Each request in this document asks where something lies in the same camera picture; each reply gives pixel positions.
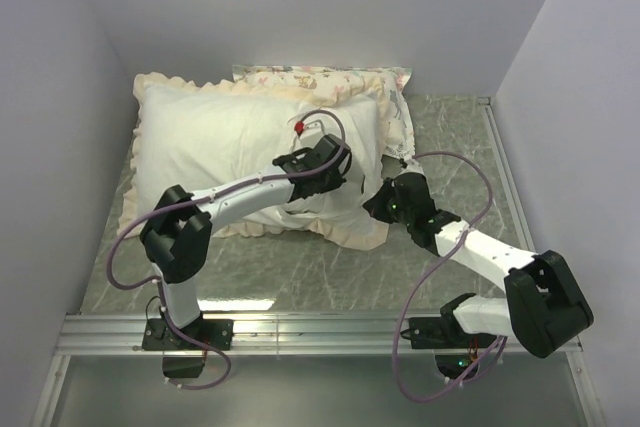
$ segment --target floral pattern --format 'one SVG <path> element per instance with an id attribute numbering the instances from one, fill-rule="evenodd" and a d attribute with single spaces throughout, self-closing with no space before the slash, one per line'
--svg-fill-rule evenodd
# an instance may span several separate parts
<path id="1" fill-rule="evenodd" d="M 272 86 L 275 84 L 296 85 L 314 91 L 315 95 L 336 99 L 350 85 L 364 82 L 369 76 L 379 76 L 385 86 L 385 94 L 394 107 L 390 111 L 389 137 L 385 155 L 408 158 L 415 154 L 413 124 L 409 106 L 402 96 L 411 78 L 411 69 L 402 67 L 357 68 L 314 66 L 233 66 L 233 80 L 249 84 Z"/>

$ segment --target wire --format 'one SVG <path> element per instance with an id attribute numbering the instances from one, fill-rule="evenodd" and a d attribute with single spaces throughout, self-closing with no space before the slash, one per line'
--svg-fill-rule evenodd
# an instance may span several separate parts
<path id="1" fill-rule="evenodd" d="M 147 306 L 144 308 L 144 317 L 145 319 L 147 319 L 147 322 L 149 322 L 149 306 L 151 305 L 151 302 L 159 298 L 160 298 L 159 295 L 154 295 L 149 299 L 149 302 L 147 302 Z"/>
<path id="2" fill-rule="evenodd" d="M 424 284 L 424 282 L 436 270 L 438 270 L 440 267 L 442 267 L 442 265 L 444 265 L 444 263 L 446 261 L 451 259 L 463 247 L 463 245 L 464 245 L 465 241 L 467 240 L 467 237 L 471 233 L 471 230 L 473 229 L 473 227 L 487 214 L 487 212 L 489 212 L 489 210 L 491 209 L 491 206 L 493 205 L 493 188 L 491 187 L 491 182 L 489 182 L 489 179 L 487 178 L 485 173 L 482 172 L 480 167 L 478 167 L 475 163 L 473 163 L 471 160 L 467 159 L 463 155 L 456 154 L 455 152 L 444 151 L 444 150 L 439 150 L 439 151 L 434 151 L 434 152 L 427 152 L 427 153 L 424 153 L 424 154 L 416 154 L 416 155 L 413 156 L 413 158 L 414 159 L 419 159 L 419 158 L 422 158 L 422 157 L 432 157 L 432 156 L 454 157 L 454 158 L 456 158 L 458 160 L 461 160 L 461 161 L 465 162 L 471 168 L 473 168 L 473 170 L 475 170 L 476 173 L 480 176 L 480 178 L 482 179 L 482 181 L 485 184 L 485 187 L 487 188 L 487 203 L 484 206 L 484 208 L 475 217 L 473 217 L 473 219 L 471 219 L 471 221 L 469 222 L 469 227 L 462 233 L 462 235 L 460 236 L 460 239 L 458 240 L 456 245 L 453 247 L 453 249 L 451 249 L 447 254 L 445 254 L 440 259 L 438 259 L 416 281 L 416 283 L 412 287 L 411 291 L 409 292 L 409 295 L 407 296 L 407 298 L 406 298 L 406 300 L 404 302 L 402 310 L 400 311 L 400 316 L 398 317 L 398 320 L 396 322 L 396 327 L 395 327 L 395 331 L 394 331 L 394 334 L 393 334 L 393 348 L 392 348 L 392 352 L 391 352 L 391 365 L 392 365 L 392 369 L 393 369 L 393 377 L 394 377 L 394 379 L 396 381 L 398 389 L 400 389 L 400 392 L 402 392 L 402 395 L 404 395 L 407 399 L 409 399 L 409 400 L 411 400 L 413 402 L 417 402 L 417 403 L 421 403 L 421 404 L 426 404 L 426 403 L 433 402 L 435 400 L 438 400 L 442 396 L 448 394 L 449 392 L 451 392 L 454 388 L 456 388 L 458 385 L 460 385 L 465 380 L 465 378 L 480 364 L 480 362 L 486 356 L 489 355 L 489 353 L 493 349 L 495 349 L 496 347 L 500 346 L 499 349 L 498 349 L 498 353 L 496 354 L 495 358 L 493 359 L 493 361 L 491 362 L 489 367 L 487 369 L 484 369 L 484 371 L 482 373 L 480 373 L 478 376 L 474 377 L 474 379 L 477 380 L 477 378 L 483 377 L 484 375 L 486 375 L 486 373 L 489 370 L 491 370 L 491 368 L 493 368 L 493 366 L 495 366 L 497 364 L 498 358 L 502 354 L 502 352 L 504 350 L 504 347 L 506 345 L 506 338 L 497 337 L 496 340 L 494 340 L 489 347 L 487 347 L 480 355 L 478 355 L 476 360 L 474 360 L 462 372 L 462 374 L 460 374 L 455 380 L 453 380 L 452 382 L 449 382 L 446 385 L 446 387 L 444 387 L 440 392 L 437 392 L 437 393 L 431 394 L 431 395 L 427 395 L 426 397 L 419 397 L 419 396 L 411 393 L 409 391 L 409 389 L 405 386 L 405 384 L 402 382 L 402 379 L 400 377 L 400 365 L 399 365 L 400 362 L 399 362 L 399 356 L 398 356 L 398 346 L 400 344 L 400 338 L 401 338 L 402 332 L 403 332 L 402 324 L 404 323 L 404 320 L 405 320 L 405 318 L 407 316 L 407 312 L 409 311 L 409 306 L 411 305 L 411 301 L 415 297 L 415 295 L 418 292 L 418 290 L 420 289 L 420 287 L 422 287 L 422 284 Z"/>
<path id="3" fill-rule="evenodd" d="M 340 119 L 338 118 L 338 116 L 336 114 L 334 114 L 333 112 L 330 112 L 328 110 L 322 110 L 322 109 L 314 109 L 311 110 L 307 113 L 305 113 L 302 118 L 300 119 L 301 121 L 306 120 L 307 118 L 311 117 L 312 115 L 315 114 L 324 114 L 324 115 L 328 115 L 329 117 L 331 117 L 335 123 L 338 126 L 338 129 L 340 130 L 340 146 L 338 148 L 338 151 L 335 153 L 335 155 L 329 159 L 326 163 L 324 163 L 323 165 L 316 167 L 315 169 L 306 171 L 306 172 L 294 172 L 294 173 L 287 173 L 287 174 L 277 174 L 277 175 L 268 175 L 266 177 L 263 177 L 262 179 L 260 179 L 259 177 L 254 177 L 251 179 L 247 179 L 244 180 L 242 182 L 238 182 L 237 184 L 231 185 L 229 187 L 227 187 L 226 189 L 223 189 L 219 192 L 216 192 L 215 198 L 218 199 L 220 197 L 224 197 L 225 195 L 231 194 L 232 192 L 235 192 L 239 189 L 242 189 L 244 187 L 247 187 L 249 185 L 253 185 L 253 184 L 257 184 L 260 182 L 269 182 L 272 180 L 283 180 L 283 179 L 299 179 L 299 178 L 304 178 L 304 177 L 311 177 L 313 175 L 319 174 L 320 172 L 323 172 L 325 170 L 327 170 L 329 167 L 331 167 L 333 164 L 335 164 L 337 162 L 337 160 L 341 157 L 342 153 L 344 152 L 344 149 L 346 147 L 346 133 L 344 130 L 344 126 L 342 125 L 342 122 L 340 121 Z M 193 200 L 189 200 L 186 202 L 181 202 L 179 204 L 174 204 L 174 205 L 168 205 L 166 207 L 161 207 L 159 209 L 153 210 L 145 215 L 142 215 L 140 217 L 138 217 L 137 219 L 135 219 L 133 222 L 131 222 L 127 227 L 125 227 L 122 232 L 120 233 L 120 235 L 118 235 L 116 237 L 116 239 L 114 240 L 113 244 L 111 245 L 111 249 L 109 249 L 109 254 L 107 255 L 107 260 L 106 260 L 106 274 L 107 274 L 107 279 L 109 280 L 109 283 L 111 285 L 113 285 L 116 289 L 119 290 L 134 290 L 137 289 L 139 287 L 142 287 L 145 284 L 148 284 L 149 282 L 155 282 L 158 284 L 158 297 L 160 298 L 160 303 L 161 303 L 161 309 L 164 312 L 164 318 L 167 322 L 167 325 L 169 326 L 169 328 L 173 331 L 173 333 L 175 335 L 177 335 L 178 337 L 180 337 L 181 339 L 189 342 L 192 345 L 195 345 L 196 347 L 200 347 L 205 351 L 209 351 L 209 352 L 213 352 L 217 355 L 219 355 L 220 357 L 222 357 L 222 359 L 225 361 L 226 364 L 226 368 L 225 371 L 223 372 L 223 374 L 216 380 L 214 380 L 213 382 L 210 382 L 208 384 L 204 384 L 204 385 L 184 385 L 179 383 L 178 381 L 175 381 L 173 379 L 167 379 L 169 383 L 177 386 L 178 388 L 182 388 L 182 389 L 186 389 L 186 390 L 204 390 L 204 389 L 208 389 L 211 387 L 215 387 L 216 385 L 221 384 L 230 374 L 231 372 L 231 359 L 229 359 L 229 357 L 222 352 L 220 349 L 217 349 L 215 347 L 213 347 L 212 345 L 208 345 L 205 343 L 202 343 L 196 339 L 193 339 L 191 337 L 189 337 L 188 335 L 185 335 L 174 323 L 173 320 L 171 320 L 171 316 L 167 310 L 167 305 L 166 305 L 166 297 L 165 297 L 165 293 L 164 293 L 164 288 L 163 288 L 163 282 L 162 282 L 162 278 L 158 275 L 151 275 L 149 277 L 145 277 L 142 280 L 139 280 L 137 282 L 134 282 L 133 284 L 123 284 L 121 282 L 119 282 L 115 276 L 113 275 L 113 261 L 115 259 L 116 253 L 118 252 L 118 249 L 120 248 L 120 245 L 122 244 L 122 242 L 124 241 L 124 239 L 127 237 L 127 235 L 129 235 L 129 233 L 131 233 L 131 231 L 133 229 L 135 229 L 138 225 L 147 222 L 149 219 L 152 219 L 154 217 L 157 217 L 159 215 L 163 215 L 169 212 L 173 212 L 174 210 L 180 210 L 180 209 L 184 209 L 187 207 L 193 207 L 193 206 L 197 206 L 200 204 L 204 204 L 207 202 L 213 202 L 214 198 L 212 198 L 211 196 L 205 196 L 205 197 L 201 197 L 199 199 L 193 199 Z"/>

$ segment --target pillow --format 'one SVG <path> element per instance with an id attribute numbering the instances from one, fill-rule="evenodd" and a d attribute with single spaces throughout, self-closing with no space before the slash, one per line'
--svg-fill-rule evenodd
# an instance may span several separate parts
<path id="1" fill-rule="evenodd" d="M 353 67 L 289 67 L 289 66 L 233 66 L 233 80 L 244 80 L 252 85 L 296 85 L 313 90 L 313 93 L 335 98 L 337 93 L 349 90 L 354 84 L 362 85 L 372 77 L 380 77 L 384 84 L 385 98 L 390 104 L 387 113 L 389 137 L 385 155 L 406 159 L 415 155 L 416 146 L 409 106 L 402 96 L 402 89 L 411 78 L 411 69 L 401 67 L 359 69 Z"/>
<path id="2" fill-rule="evenodd" d="M 257 174 L 278 155 L 315 145 L 323 133 L 339 135 L 333 120 L 321 115 L 307 119 L 302 136 L 293 129 L 304 113 L 328 108 L 343 122 L 352 151 L 347 182 L 333 192 L 251 214 L 216 235 L 311 230 L 359 250 L 386 240 L 388 226 L 362 209 L 380 187 L 380 157 L 388 133 L 383 120 L 388 104 L 385 108 L 379 80 L 329 101 L 284 85 L 223 81 L 198 88 L 179 78 L 150 74 L 136 77 L 134 94 L 140 102 L 140 123 L 134 131 L 135 173 L 125 194 L 121 229 L 152 210 L 171 185 L 200 190 Z"/>

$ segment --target gray marble surface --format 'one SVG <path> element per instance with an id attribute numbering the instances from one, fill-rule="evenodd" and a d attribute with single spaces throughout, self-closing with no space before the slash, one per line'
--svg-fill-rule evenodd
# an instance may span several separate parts
<path id="1" fill-rule="evenodd" d="M 408 96 L 416 132 L 416 151 L 451 150 L 474 160 L 495 190 L 494 206 L 479 230 L 518 245 L 503 186 L 485 129 L 482 107 L 474 97 Z M 91 279 L 83 313 L 142 313 L 155 287 L 133 292 L 111 287 L 104 273 L 107 251 L 115 238 L 122 195 L 131 171 L 125 163 Z M 421 161 L 440 208 L 470 219 L 486 202 L 477 174 L 460 161 Z M 392 174 L 397 161 L 385 158 Z M 387 310 L 401 307 L 409 288 L 434 260 L 414 245 L 400 225 L 392 225 L 387 242 L 369 252 L 341 248 L 309 232 L 285 232 L 260 238 L 214 238 L 205 267 L 198 274 L 198 298 L 205 310 Z M 116 257 L 116 277 L 129 283 L 151 273 L 137 239 L 123 243 Z M 423 286 L 412 304 L 437 309 L 464 292 L 501 293 L 489 281 L 449 262 Z"/>

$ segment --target purple cable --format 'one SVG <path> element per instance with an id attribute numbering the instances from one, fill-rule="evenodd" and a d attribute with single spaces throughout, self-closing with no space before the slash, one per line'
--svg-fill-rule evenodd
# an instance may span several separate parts
<path id="1" fill-rule="evenodd" d="M 299 179 L 302 177 L 309 177 L 312 175 L 316 175 L 320 172 L 323 172 L 324 170 L 328 169 L 329 167 L 331 167 L 333 164 L 335 164 L 337 162 L 337 160 L 340 158 L 340 156 L 342 155 L 342 152 L 344 152 L 345 149 L 345 145 L 346 145 L 346 132 L 344 130 L 344 126 L 342 125 L 342 122 L 340 122 L 340 119 L 338 118 L 338 116 L 336 114 L 334 114 L 333 112 L 330 112 L 328 110 L 322 110 L 322 109 L 315 109 L 315 110 L 311 110 L 309 112 L 307 112 L 306 114 L 304 114 L 302 116 L 302 118 L 300 119 L 301 121 L 306 120 L 307 118 L 309 118 L 310 116 L 314 115 L 314 114 L 325 114 L 328 115 L 329 117 L 331 117 L 336 124 L 338 125 L 338 128 L 340 129 L 340 146 L 338 148 L 338 151 L 336 152 L 336 154 L 329 160 L 327 161 L 325 164 L 321 165 L 320 167 L 317 167 L 315 169 L 309 170 L 307 172 L 296 172 L 296 173 L 289 173 L 289 174 L 278 174 L 278 175 L 268 175 L 263 177 L 262 179 L 260 179 L 259 177 L 255 177 L 252 179 L 247 179 L 245 181 L 239 182 L 235 185 L 232 185 L 230 187 L 227 187 L 226 189 L 223 189 L 219 192 L 215 193 L 215 198 L 220 198 L 220 197 L 224 197 L 225 195 L 228 195 L 232 192 L 235 192 L 239 189 L 242 189 L 244 187 L 247 187 L 249 185 L 253 185 L 253 184 L 257 184 L 257 183 L 261 183 L 261 182 L 269 182 L 272 180 L 283 180 L 283 179 Z M 225 372 L 215 381 L 210 382 L 208 384 L 203 384 L 203 385 L 184 385 L 181 384 L 175 380 L 170 380 L 169 382 L 179 388 L 185 389 L 185 390 L 204 390 L 204 389 L 208 389 L 211 387 L 215 387 L 216 385 L 219 385 L 220 383 L 222 383 L 228 376 L 229 373 L 231 372 L 231 359 L 229 359 L 229 357 L 222 352 L 219 349 L 216 349 L 215 347 L 205 344 L 203 342 L 200 342 L 196 339 L 193 339 L 187 335 L 185 335 L 184 333 L 182 333 L 180 331 L 180 329 L 173 323 L 173 320 L 171 320 L 171 317 L 169 315 L 169 312 L 166 310 L 166 299 L 165 299 L 165 294 L 164 294 L 164 289 L 162 287 L 162 278 L 158 275 L 151 275 L 149 277 L 146 277 L 142 280 L 139 280 L 137 282 L 134 282 L 133 284 L 123 284 L 121 282 L 118 282 L 118 280 L 116 280 L 115 276 L 113 275 L 113 261 L 115 259 L 115 255 L 116 252 L 118 251 L 118 248 L 120 247 L 120 244 L 122 244 L 122 241 L 125 239 L 125 237 L 133 230 L 135 229 L 138 225 L 148 221 L 149 219 L 152 219 L 154 217 L 157 217 L 158 215 L 162 215 L 162 214 L 166 214 L 167 212 L 172 212 L 174 210 L 180 210 L 180 209 L 184 209 L 186 207 L 192 207 L 192 206 L 196 206 L 196 205 L 200 205 L 200 204 L 204 204 L 206 202 L 212 202 L 214 199 L 210 196 L 206 196 L 206 197 L 201 197 L 199 199 L 194 199 L 194 200 L 189 200 L 187 202 L 181 202 L 179 204 L 174 204 L 174 205 L 169 205 L 166 207 L 161 207 L 159 209 L 153 210 L 151 212 L 149 212 L 148 214 L 142 215 L 140 217 L 138 217 L 137 219 L 135 219 L 133 222 L 131 222 L 127 227 L 124 228 L 124 230 L 120 233 L 120 235 L 118 235 L 115 239 L 115 241 L 113 242 L 113 245 L 111 246 L 111 249 L 109 249 L 109 254 L 107 255 L 107 261 L 106 261 L 106 271 L 107 271 L 107 279 L 109 280 L 109 283 L 111 285 L 113 285 L 116 289 L 119 290 L 134 290 L 137 289 L 139 287 L 142 287 L 145 284 L 148 284 L 149 282 L 154 282 L 156 281 L 158 284 L 158 296 L 160 297 L 160 303 L 162 305 L 162 308 L 164 309 L 164 317 L 165 320 L 167 321 L 167 324 L 169 325 L 169 328 L 173 331 L 173 333 L 175 335 L 177 335 L 178 337 L 180 337 L 181 339 L 202 348 L 203 350 L 207 350 L 210 352 L 214 352 L 215 354 L 218 354 L 220 357 L 222 357 L 222 359 L 225 361 L 226 363 L 226 369 Z"/>
<path id="2" fill-rule="evenodd" d="M 416 154 L 416 155 L 413 156 L 413 158 L 414 159 L 419 159 L 421 157 L 431 157 L 431 156 L 436 156 L 436 155 L 443 155 L 443 156 L 447 156 L 447 157 L 455 157 L 456 159 L 462 160 L 463 162 L 465 162 L 466 164 L 471 166 L 473 168 L 473 170 L 475 170 L 478 173 L 480 178 L 485 183 L 485 186 L 487 187 L 487 197 L 488 197 L 488 199 L 487 199 L 487 204 L 485 205 L 485 207 L 473 219 L 471 219 L 471 222 L 469 222 L 468 229 L 465 230 L 462 233 L 462 235 L 460 236 L 460 239 L 458 240 L 456 245 L 453 247 L 453 249 L 451 249 L 450 252 L 448 252 L 443 257 L 438 259 L 438 261 L 436 261 L 429 269 L 427 269 L 427 271 L 424 274 L 422 274 L 422 276 L 420 276 L 418 281 L 415 283 L 415 285 L 411 289 L 411 292 L 407 296 L 407 299 L 404 302 L 402 310 L 400 311 L 400 316 L 398 317 L 398 321 L 396 322 L 396 328 L 395 328 L 395 331 L 394 331 L 394 334 L 393 334 L 393 350 L 392 350 L 392 353 L 391 353 L 391 365 L 392 365 L 392 368 L 393 368 L 393 376 L 395 378 L 396 384 L 398 385 L 398 388 L 400 389 L 400 392 L 402 392 L 402 394 L 407 399 L 409 399 L 409 400 L 411 400 L 413 402 L 421 403 L 421 404 L 426 404 L 426 403 L 429 403 L 429 402 L 433 402 L 433 401 L 439 399 L 440 397 L 442 397 L 443 395 L 446 395 L 447 393 L 451 392 L 451 390 L 453 390 L 456 386 L 460 385 L 464 381 L 465 377 L 467 375 L 469 375 L 469 373 L 471 371 L 473 371 L 473 369 L 475 369 L 479 365 L 479 363 L 482 361 L 482 359 L 484 359 L 487 355 L 489 355 L 489 352 L 491 352 L 491 350 L 493 350 L 495 347 L 498 346 L 498 344 L 501 343 L 500 349 L 498 350 L 498 354 L 496 355 L 494 360 L 487 367 L 487 369 L 485 369 L 482 373 L 478 374 L 478 376 L 477 376 L 477 377 L 484 377 L 484 375 L 486 375 L 486 373 L 489 372 L 493 368 L 493 366 L 498 362 L 498 358 L 499 358 L 500 354 L 502 354 L 502 351 L 504 350 L 504 347 L 506 345 L 506 338 L 498 337 L 453 382 L 450 382 L 449 384 L 447 384 L 447 386 L 444 389 L 442 389 L 440 392 L 428 395 L 426 397 L 418 397 L 418 396 L 412 394 L 411 392 L 409 392 L 407 387 L 403 384 L 402 379 L 400 378 L 398 346 L 400 344 L 400 337 L 401 337 L 401 332 L 402 332 L 402 324 L 404 323 L 404 319 L 407 316 L 407 312 L 409 310 L 409 305 L 411 304 L 411 301 L 415 297 L 415 295 L 418 292 L 418 290 L 420 289 L 420 287 L 422 287 L 422 284 L 424 284 L 424 282 L 436 270 L 438 270 L 447 260 L 451 259 L 451 257 L 453 257 L 463 247 L 465 241 L 467 240 L 467 237 L 469 236 L 469 233 L 471 232 L 471 229 L 480 221 L 480 219 L 482 219 L 487 214 L 487 212 L 489 212 L 489 210 L 491 209 L 491 206 L 493 205 L 493 189 L 491 188 L 491 182 L 489 182 L 489 179 L 484 174 L 484 172 L 482 172 L 482 170 L 480 170 L 480 167 L 478 167 L 475 163 L 473 163 L 472 161 L 470 161 L 466 157 L 464 157 L 464 156 L 462 156 L 460 154 L 456 154 L 454 152 L 435 151 L 435 152 L 427 152 L 427 153 L 424 153 L 424 154 Z"/>

